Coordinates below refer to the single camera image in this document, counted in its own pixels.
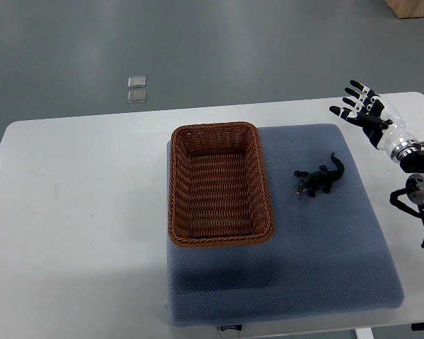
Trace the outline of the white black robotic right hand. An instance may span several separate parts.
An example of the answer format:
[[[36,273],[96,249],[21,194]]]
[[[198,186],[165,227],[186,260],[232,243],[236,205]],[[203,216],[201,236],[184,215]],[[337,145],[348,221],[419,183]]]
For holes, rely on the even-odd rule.
[[[394,162],[421,150],[421,142],[407,131],[406,122],[388,99],[355,80],[350,85],[343,106],[331,106],[331,113],[360,127],[370,144]]]

